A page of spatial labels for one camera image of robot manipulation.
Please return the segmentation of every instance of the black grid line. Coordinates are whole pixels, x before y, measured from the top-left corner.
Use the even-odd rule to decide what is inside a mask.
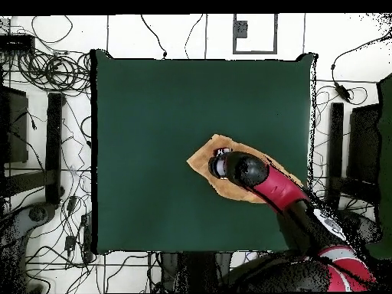
[[[315,82],[334,82],[333,80],[316,79]],[[347,82],[347,83],[379,83],[380,81],[363,81],[363,80],[336,80],[336,82]]]
[[[205,14],[205,40],[204,40],[204,59],[207,59],[207,26],[208,26],[208,14]]]
[[[67,264],[67,263],[39,263],[39,262],[29,262],[29,263],[26,263],[26,265],[51,265],[51,266],[66,266],[66,265],[68,265],[69,266],[69,264]],[[102,263],[97,263],[97,264],[92,263],[89,266],[100,266],[100,267],[105,267],[105,266],[149,267],[148,265],[141,265],[141,264],[136,264],[136,265],[124,264],[124,265],[122,265],[121,263],[119,263],[119,264],[117,264],[117,263],[107,263],[106,265],[102,264]]]
[[[106,16],[106,52],[109,52],[109,15]]]
[[[41,171],[41,168],[5,168],[5,170],[25,170],[27,172],[36,172],[36,171]],[[69,169],[61,169],[62,172],[68,172]],[[91,169],[77,169],[75,172],[91,172]]]
[[[305,31],[306,31],[306,13],[303,14],[302,54],[305,53]]]

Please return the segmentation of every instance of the floor tile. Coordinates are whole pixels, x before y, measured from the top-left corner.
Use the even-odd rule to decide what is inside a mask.
[[[193,25],[186,51],[191,59],[204,58],[205,15],[143,15],[145,22],[157,34],[167,59],[186,59],[185,43]],[[140,15],[109,17],[109,52],[113,57],[162,59],[163,52],[154,34],[145,26]]]
[[[88,266],[87,268],[64,269],[64,266],[28,265],[28,274],[45,279],[51,284],[49,294],[100,294],[103,292],[103,268]],[[49,285],[36,279],[28,278],[28,287],[37,283],[44,286],[44,293]]]
[[[58,51],[80,51],[88,53],[91,49],[106,49],[106,16],[105,15],[71,15],[73,28],[68,36],[50,47]],[[15,16],[12,19],[13,32],[32,32],[33,16]],[[44,41],[57,41],[70,30],[70,22],[63,15],[38,16],[34,21],[34,29],[39,38]],[[47,48],[39,41],[36,47],[40,51]]]
[[[305,52],[319,55],[317,78],[331,80],[338,55],[380,38],[388,28],[365,14],[306,14]],[[379,81],[392,71],[391,53],[389,40],[346,54],[336,62],[335,79]]]
[[[124,266],[107,266],[105,292],[107,293],[141,293],[146,290],[149,292],[149,283],[147,281],[148,267],[130,267]],[[161,270],[154,267],[151,271],[153,283],[158,283],[161,279]]]
[[[152,255],[152,263],[155,262],[155,254]],[[148,265],[147,252],[145,251],[135,251],[135,252],[125,252],[125,251],[113,251],[106,255],[106,264],[116,264],[116,265]]]

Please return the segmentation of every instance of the power adapter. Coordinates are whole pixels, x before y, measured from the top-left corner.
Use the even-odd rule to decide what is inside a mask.
[[[339,83],[335,82],[335,90],[338,93],[338,95],[344,99],[346,102],[350,103],[350,93],[347,91],[346,88],[344,88],[343,86],[341,86]]]
[[[75,196],[71,196],[67,205],[68,217],[74,212],[76,205],[77,205],[77,198]]]
[[[65,238],[65,247],[64,250],[67,252],[74,251],[75,246],[77,245],[77,238],[74,236],[67,236]]]

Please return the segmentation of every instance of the black cable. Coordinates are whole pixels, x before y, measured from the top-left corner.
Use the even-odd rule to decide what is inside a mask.
[[[90,87],[90,62],[86,59],[88,55],[81,54],[74,60],[66,55],[50,55],[39,50],[34,54],[19,54],[18,72],[41,90],[76,91],[78,96]]]
[[[162,257],[162,253],[155,252],[156,263],[159,265],[159,267],[161,267],[162,270],[166,272],[166,274],[168,274],[172,279],[175,280],[175,277],[172,274],[170,274],[170,272],[166,269],[166,267],[163,266],[161,260],[159,260],[159,257]]]
[[[65,250],[64,250],[61,254],[59,254],[56,258],[54,258],[49,264],[47,264],[43,269],[40,269],[40,271],[39,271],[37,274],[35,274],[34,277],[36,277],[36,276],[38,276],[39,274],[41,274],[42,272],[44,272],[44,271],[49,267],[49,265],[51,265],[52,263],[54,263],[54,262],[58,259],[58,257],[59,257],[60,255],[62,255],[64,252],[65,252]]]
[[[107,280],[106,280],[106,290],[104,291],[105,294],[107,294],[108,291],[109,291],[109,279],[111,279],[112,277],[114,277],[115,275],[117,275],[117,274],[123,269],[124,265],[126,264],[126,261],[127,261],[129,258],[139,258],[139,259],[143,259],[143,258],[146,258],[146,257],[147,257],[147,255],[145,255],[145,256],[133,256],[133,255],[131,255],[131,256],[126,257],[126,258],[124,259],[124,261],[122,262],[121,267],[120,267],[113,275],[111,275],[111,276],[109,276],[109,277],[107,278]]]
[[[84,124],[84,122],[86,122],[88,119],[90,119],[91,118],[91,116],[88,116],[88,117],[86,117],[83,121],[82,121],[82,123],[80,124],[80,131],[82,132],[82,134],[85,136],[85,137],[87,137],[87,138],[89,138],[89,139],[91,139],[91,136],[88,136],[84,131],[83,131],[83,124]]]
[[[66,200],[63,202],[63,207],[61,207],[61,209],[64,209],[64,205],[66,204],[66,202],[70,199],[70,195],[68,195],[68,197],[66,198]],[[51,230],[51,231],[48,231],[48,232],[43,232],[42,234],[38,234],[36,237],[30,237],[30,239],[37,239],[37,238],[39,238],[40,236],[43,236],[43,235],[45,235],[45,234],[51,234],[52,232],[54,232],[55,230],[57,230],[59,227],[61,227],[61,225],[63,225],[63,222],[65,222],[65,220],[60,220],[60,224],[56,227],[56,228],[54,228],[53,230]]]
[[[26,276],[27,276],[28,278],[30,278],[30,279],[35,279],[35,280],[37,280],[37,281],[47,283],[47,285],[48,285],[49,287],[47,288],[47,291],[46,291],[45,294],[48,294],[49,291],[51,290],[51,284],[50,284],[46,279],[39,279],[39,278],[37,278],[37,277],[34,277],[34,276],[29,275],[28,273],[26,273]]]
[[[196,26],[196,25],[198,24],[198,22],[203,18],[203,16],[204,16],[204,14],[201,14],[200,18],[194,23],[194,25],[193,25],[192,28],[191,28],[191,31],[189,32],[187,41],[185,42],[184,50],[185,50],[185,54],[186,54],[186,56],[187,56],[187,59],[189,59],[188,52],[187,52],[187,44],[188,44],[189,38],[190,38],[190,36],[191,36],[191,34],[192,34],[192,31],[193,31],[194,26]]]
[[[147,269],[147,279],[149,280],[149,288],[150,288],[150,292],[152,292],[152,278],[151,278],[151,270],[152,270],[152,264],[151,264],[151,256],[152,256],[152,252],[148,252],[147,253],[147,265],[148,265],[148,269]]]
[[[353,51],[357,51],[357,50],[361,49],[361,48],[364,47],[364,46],[371,45],[371,44],[376,43],[376,42],[378,42],[378,41],[386,41],[388,38],[392,38],[392,31],[391,31],[391,30],[389,30],[384,36],[381,36],[380,38],[376,38],[375,40],[368,41],[368,42],[366,42],[366,43],[364,43],[364,44],[362,44],[362,45],[359,45],[358,47],[353,48],[352,50],[346,51],[346,52],[344,52],[344,53],[338,55],[338,56],[335,58],[334,63],[331,65],[332,80],[333,80],[333,82],[334,82],[336,91],[339,93],[339,96],[340,96],[341,98],[343,98],[344,100],[346,100],[348,103],[352,103],[352,102],[350,101],[350,100],[352,100],[352,97],[350,96],[349,91],[347,91],[342,85],[340,85],[338,82],[335,81],[334,71],[335,71],[335,68],[336,68],[336,61],[337,61],[340,57],[342,57],[343,55],[346,55],[346,54],[351,53],[351,52],[353,52]]]
[[[88,277],[90,276],[91,272],[93,271],[94,266],[92,266],[91,269],[89,269],[87,266],[86,266],[86,268],[87,268],[87,271],[86,271],[85,273],[82,273],[82,274],[81,274],[81,275],[80,275],[80,276],[70,285],[70,287],[68,288],[66,294],[69,294],[69,293],[71,293],[72,291],[75,291],[74,294],[76,294],[76,293],[77,293],[77,290],[79,289],[79,287],[88,279]],[[83,276],[85,276],[86,274],[87,274],[86,278],[83,280],[83,282],[81,282],[81,279],[82,279]],[[75,283],[76,283],[77,281],[79,281],[77,287],[75,287],[75,288],[73,288],[73,289],[70,289],[72,286],[75,285]]]
[[[45,43],[45,44],[56,44],[59,41],[62,41],[63,39],[65,39],[66,36],[68,36],[70,34],[70,32],[72,31],[72,29],[74,28],[74,24],[72,24],[72,21],[65,15],[64,17],[70,22],[70,30],[65,34],[65,36],[63,36],[62,38],[60,38],[57,41],[44,41],[42,38],[38,37],[37,32],[34,29],[34,21],[35,19],[37,19],[38,17],[42,17],[42,16],[34,16],[33,19],[31,20],[31,29],[33,30],[33,32],[35,33],[37,39],[41,42],[41,43]]]
[[[329,135],[326,134],[326,133],[324,133],[324,132],[321,132],[321,131],[319,130],[319,124],[320,124],[320,122],[322,121],[322,113],[323,113],[323,111],[325,110],[325,108],[327,107],[327,105],[328,105],[334,98],[336,98],[337,96],[339,96],[339,95],[337,95],[337,96],[334,96],[333,98],[330,98],[329,93],[328,93],[327,91],[324,91],[324,89],[333,89],[333,90],[334,90],[335,88],[334,88],[333,86],[323,86],[323,87],[319,88],[319,89],[317,90],[317,93],[316,93],[316,99],[317,99],[320,95],[322,95],[323,93],[325,93],[325,94],[327,95],[327,97],[328,97],[328,99],[327,99],[325,102],[316,103],[316,116],[315,116],[315,125],[314,125],[315,131],[316,131],[316,132],[319,132],[320,134],[322,134],[322,135],[324,135],[324,136],[327,136],[328,139],[327,139],[326,141],[320,143],[320,144],[314,145],[314,147],[313,147],[313,153],[315,153],[316,155],[318,155],[318,156],[321,157],[321,164],[318,165],[318,164],[315,163],[314,161],[313,161],[312,164],[313,164],[313,165],[319,166],[319,167],[321,168],[321,172],[322,172],[322,173],[321,173],[321,176],[320,176],[320,177],[315,177],[315,178],[313,178],[313,179],[311,180],[311,181],[313,182],[312,189],[314,189],[315,186],[316,186],[317,184],[321,185],[324,189],[326,189],[325,186],[322,184],[320,178],[324,178],[324,177],[323,177],[323,175],[324,175],[324,168],[323,168],[323,167],[325,167],[327,164],[324,163],[324,157],[323,157],[323,155],[322,155],[321,153],[319,153],[319,152],[317,151],[317,148],[318,148],[319,146],[321,146],[321,145],[323,145],[323,144],[325,144],[326,142],[329,141]],[[363,88],[363,87],[356,87],[356,88],[352,88],[352,89],[350,89],[350,90],[348,90],[348,91],[359,90],[359,89],[363,89],[364,92],[365,92],[365,98],[364,98],[364,100],[363,100],[361,103],[359,103],[359,104],[362,104],[362,103],[368,98],[368,92],[366,91],[365,88]]]
[[[19,119],[21,119],[24,115],[29,115],[30,119],[31,119],[31,126],[33,128],[33,130],[37,129],[37,126],[35,125],[35,122],[33,120],[33,116],[28,112],[28,110],[26,110],[25,112],[23,112],[21,115],[19,115],[14,122],[12,122],[11,126],[13,126]]]
[[[147,25],[147,23],[145,22],[143,15],[140,15],[140,18],[143,20],[144,25],[154,34],[154,36],[156,37],[159,47],[163,50],[163,58],[165,59],[166,56],[168,55],[168,52],[166,52],[166,50],[161,46],[161,41],[159,40],[159,37],[156,33],[154,33],[154,31]]]
[[[72,109],[72,107],[70,106],[70,104],[68,103],[68,100],[66,100],[65,101],[66,103],[67,103],[67,105],[68,105],[68,107],[70,107],[70,111],[72,112],[72,115],[73,115],[73,117],[75,118],[75,122],[77,123],[77,126],[79,127],[79,130],[81,131],[81,133],[82,133],[82,135],[83,135],[83,137],[84,137],[84,140],[86,141],[86,143],[87,143],[87,145],[91,148],[91,141],[89,141],[89,140],[87,140],[87,136],[85,135],[85,133],[83,132],[83,130],[82,130],[82,126],[81,126],[81,124],[79,124],[79,121],[77,120],[77,117],[76,117],[76,115],[75,115],[75,113],[74,113],[74,110]]]
[[[23,139],[22,137],[20,137],[19,134],[15,133],[15,132],[12,132],[12,131],[8,131],[8,132],[11,133],[12,135],[16,136],[18,139],[20,139],[23,143],[27,144],[27,145],[33,150],[33,152],[34,152],[34,154],[35,154],[35,157],[36,157],[37,160],[38,160],[38,164],[40,165],[41,170],[42,170],[43,172],[45,172],[44,167],[42,166],[40,157],[38,156],[38,153],[35,151],[35,149],[33,148],[33,146],[32,146],[30,143],[28,143],[25,139]]]
[[[102,294],[101,293],[101,290],[100,290],[100,284],[98,283],[98,266],[96,265],[95,266],[95,274],[96,274],[96,288],[98,289],[98,293],[99,294]]]
[[[36,190],[36,191],[32,191],[30,194],[27,194],[26,196],[24,196],[23,200],[21,200],[21,203],[19,203],[19,205],[18,205],[17,207],[15,207],[14,210],[12,210],[12,211],[10,212],[10,214],[14,213],[17,209],[19,209],[19,208],[23,205],[23,203],[26,201],[26,198],[28,198],[30,195],[33,195],[33,194],[35,194],[35,193],[38,193],[39,191],[42,191],[43,189],[45,189],[45,186],[43,186],[42,188],[39,188],[39,189]]]
[[[42,246],[40,249],[38,249],[35,254],[31,257],[26,257],[28,258],[28,260],[26,260],[26,263],[30,263],[30,261],[36,257],[36,255],[38,255],[38,253],[43,250],[43,249],[48,249],[49,251],[55,253],[56,255],[58,255],[59,258],[61,258],[62,260],[64,260],[65,262],[69,263],[71,266],[76,267],[76,268],[82,268],[84,267],[84,264],[77,264],[77,263],[72,263],[70,260],[68,260],[68,258],[65,258],[64,256],[61,256],[56,250],[54,250],[52,247],[49,246]]]

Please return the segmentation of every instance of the electrical wire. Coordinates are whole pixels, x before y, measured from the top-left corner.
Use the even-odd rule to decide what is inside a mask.
[[[313,190],[313,191],[315,190],[315,186],[316,186],[316,185],[321,185],[321,187],[322,187],[322,190],[317,190],[317,191],[316,191],[316,196],[318,196],[318,197],[324,196],[324,193],[326,192],[326,187],[325,187],[325,185],[323,184],[322,179],[325,179],[325,176],[324,176],[324,167],[325,167],[327,164],[325,163],[325,157],[324,157],[324,155],[323,155],[323,154],[319,151],[319,149],[317,149],[317,148],[320,147],[321,145],[324,145],[325,143],[327,143],[327,142],[329,141],[329,135],[328,135],[327,133],[324,133],[324,132],[320,131],[319,125],[320,125],[320,123],[321,123],[321,121],[322,121],[322,113],[326,110],[326,108],[328,107],[328,105],[330,104],[330,102],[339,96],[338,94],[336,94],[336,95],[334,95],[334,96],[331,98],[330,93],[329,93],[328,91],[325,91],[325,90],[327,90],[327,89],[330,89],[331,91],[335,91],[335,88],[334,88],[333,86],[323,86],[323,87],[320,87],[320,88],[317,90],[317,92],[316,92],[315,132],[317,132],[317,133],[319,133],[319,134],[321,134],[321,135],[327,137],[327,139],[326,139],[325,141],[323,141],[323,142],[321,142],[321,143],[319,143],[319,144],[315,144],[314,147],[313,147],[313,153],[316,154],[316,155],[320,158],[320,163],[318,164],[318,163],[315,161],[315,155],[313,155],[313,162],[312,162],[313,166],[318,166],[318,167],[320,167],[320,171],[321,171],[320,176],[318,176],[318,177],[313,177],[313,179],[312,179],[312,190]],[[362,100],[362,102],[357,103],[357,105],[361,105],[362,103],[364,103],[364,102],[366,101],[366,99],[368,98],[368,92],[367,92],[366,89],[363,88],[363,87],[355,87],[355,88],[352,88],[352,89],[349,89],[349,90],[348,90],[348,91],[352,91],[352,90],[359,90],[359,89],[363,89],[363,90],[364,90],[365,98],[364,98],[364,100]],[[327,96],[327,100],[324,101],[324,102],[317,102],[317,99],[318,99],[322,94],[325,94],[325,95]],[[323,192],[324,192],[324,193],[322,193],[322,196],[319,196],[319,195],[318,195],[318,193],[319,193],[320,191],[323,191]]]
[[[40,251],[43,250],[43,249],[48,249],[52,253],[58,255],[58,257],[61,258],[62,260],[64,260],[65,262],[68,262],[73,267],[82,268],[84,266],[84,264],[72,263],[70,260],[68,260],[68,258],[62,256],[55,249],[53,249],[52,247],[49,247],[49,246],[42,246],[35,252],[35,254],[33,256],[26,257],[26,259],[27,259],[26,263],[30,263],[31,260],[33,260],[40,253]]]
[[[69,21],[70,23],[70,30],[60,39],[56,40],[56,41],[44,41],[42,38],[38,37],[37,32],[34,29],[34,22],[38,17],[42,17],[42,16],[34,16],[33,19],[31,20],[31,29],[33,30],[35,36],[37,37],[37,39],[42,43],[42,44],[56,44],[60,41],[62,41],[63,39],[65,39],[66,36],[68,36],[70,34],[70,32],[72,31],[72,29],[74,28],[74,24],[72,24],[72,21],[65,15],[64,17]]]
[[[78,51],[56,51],[35,33],[23,29],[22,34],[29,34],[37,38],[50,51],[50,54],[36,49],[34,53],[8,54],[4,59],[0,57],[2,66],[9,65],[8,70],[3,68],[2,76],[4,78],[8,74],[11,75],[11,72],[19,72],[26,81],[13,80],[14,82],[31,83],[44,91],[57,90],[78,93],[76,95],[67,93],[67,96],[87,94],[87,89],[90,88],[90,54]],[[70,54],[78,54],[79,57],[73,59],[69,57]]]
[[[47,288],[47,291],[46,291],[45,294],[48,294],[48,293],[50,292],[50,290],[51,290],[51,284],[49,283],[49,281],[47,281],[46,279],[39,279],[39,278],[37,278],[37,277],[31,276],[31,275],[28,274],[28,273],[26,273],[26,276],[27,276],[29,279],[35,279],[35,280],[37,280],[37,281],[40,281],[40,282],[43,282],[43,283],[47,283],[47,285],[48,285],[49,287]]]
[[[44,272],[49,267],[49,265],[54,263],[58,259],[58,257],[61,256],[64,252],[65,252],[65,250],[62,253],[60,253],[56,258],[54,258],[49,264],[47,264],[43,269],[40,269],[40,271],[34,275],[34,279],[38,279],[37,276],[39,274],[41,274],[42,272]]]
[[[82,124],[79,124],[79,121],[77,120],[77,117],[76,117],[76,115],[75,115],[75,112],[74,112],[74,110],[72,109],[72,107],[70,106],[70,104],[68,103],[68,100],[66,100],[65,101],[66,102],[66,104],[68,105],[68,107],[70,107],[70,111],[72,112],[72,115],[73,115],[73,117],[75,118],[75,122],[77,123],[77,126],[79,127],[79,130],[80,130],[80,132],[82,133],[82,135],[83,135],[83,137],[84,137],[84,140],[86,141],[86,143],[87,143],[87,145],[91,148],[91,141],[89,141],[88,139],[87,139],[87,135],[83,132],[83,130],[82,130]]]
[[[191,31],[189,32],[187,41],[185,42],[184,50],[185,50],[185,54],[187,56],[187,59],[189,59],[188,52],[187,52],[187,44],[188,44],[189,38],[191,37],[194,26],[196,26],[198,24],[198,22],[203,18],[203,16],[204,16],[204,14],[201,14],[200,18],[194,23],[194,25],[191,28]]]
[[[353,51],[357,51],[357,50],[361,49],[362,47],[364,47],[364,46],[366,46],[366,45],[371,45],[371,44],[376,43],[376,42],[378,42],[378,41],[386,41],[388,38],[391,38],[391,37],[392,37],[392,30],[389,30],[385,35],[381,36],[380,38],[376,38],[376,39],[374,39],[374,40],[372,40],[372,41],[368,41],[368,42],[366,42],[366,43],[363,43],[362,45],[359,45],[359,46],[357,46],[356,48],[353,48],[352,50],[346,51],[346,52],[344,52],[344,53],[338,55],[338,56],[335,58],[334,63],[333,63],[332,66],[331,66],[331,70],[332,70],[332,80],[334,81],[334,83],[336,83],[335,78],[334,78],[334,71],[335,71],[335,67],[336,67],[336,61],[337,61],[340,57],[342,57],[343,55],[346,55],[346,54],[348,54],[348,53],[351,53],[351,52],[353,52]]]
[[[90,119],[91,118],[91,116],[88,116],[88,117],[86,117],[83,121],[82,121],[82,123],[80,124],[80,131],[82,132],[82,134],[85,136],[85,137],[87,137],[87,138],[89,138],[89,139],[91,139],[91,136],[88,136],[84,131],[83,131],[83,124],[84,124],[84,122],[86,122],[88,119]]]
[[[40,165],[41,170],[42,170],[43,172],[45,172],[44,167],[43,167],[43,165],[42,165],[42,163],[41,163],[40,157],[38,156],[38,153],[35,151],[35,149],[33,148],[33,146],[32,146],[29,142],[27,142],[25,139],[23,139],[22,137],[20,137],[19,134],[15,133],[15,132],[12,132],[12,131],[8,131],[8,133],[11,133],[13,136],[16,136],[18,139],[20,139],[23,143],[27,144],[27,145],[33,150],[33,152],[34,152],[34,154],[35,154],[35,157],[36,157],[37,160],[38,160],[38,164]]]
[[[115,275],[117,275],[117,274],[123,269],[124,265],[126,264],[126,262],[127,262],[127,260],[128,260],[129,258],[144,259],[144,258],[146,258],[147,256],[148,256],[148,255],[145,255],[145,256],[133,256],[133,255],[127,256],[127,257],[124,259],[124,261],[122,262],[121,267],[120,267],[113,275],[111,275],[111,276],[109,276],[109,277],[107,278],[107,280],[106,280],[106,290],[104,291],[105,294],[107,294],[107,293],[109,292],[109,279],[113,278]]]
[[[166,52],[166,50],[161,46],[161,41],[159,40],[158,35],[147,25],[147,23],[145,22],[145,19],[143,18],[143,15],[140,15],[140,18],[142,19],[144,25],[154,34],[154,36],[156,37],[156,40],[158,41],[159,47],[163,50],[163,60],[166,58],[166,56],[168,55],[168,52]]]

